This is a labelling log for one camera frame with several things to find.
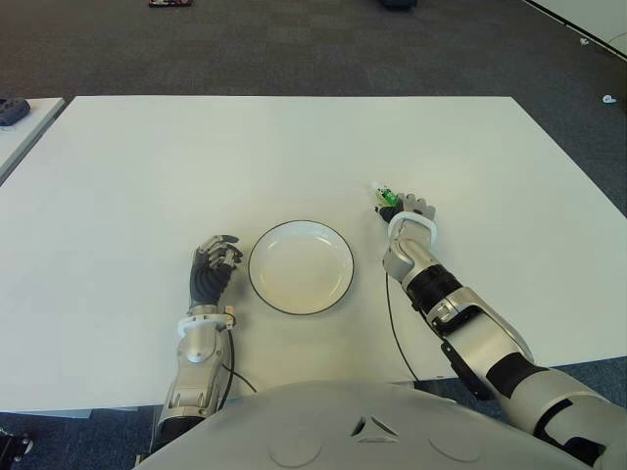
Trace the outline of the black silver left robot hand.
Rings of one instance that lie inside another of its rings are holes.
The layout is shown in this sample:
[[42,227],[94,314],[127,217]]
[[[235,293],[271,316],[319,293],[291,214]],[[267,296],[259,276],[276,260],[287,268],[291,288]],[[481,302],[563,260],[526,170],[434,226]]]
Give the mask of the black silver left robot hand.
[[243,258],[239,238],[214,235],[196,247],[189,276],[190,307],[217,306],[233,271]]

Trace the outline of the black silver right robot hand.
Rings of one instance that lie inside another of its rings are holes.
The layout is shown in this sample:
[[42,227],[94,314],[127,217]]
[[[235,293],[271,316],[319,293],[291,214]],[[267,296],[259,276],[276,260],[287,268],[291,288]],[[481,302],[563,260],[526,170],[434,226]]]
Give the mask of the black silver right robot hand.
[[389,226],[399,224],[402,220],[409,220],[431,230],[436,227],[435,208],[414,194],[382,193],[380,203],[374,210]]

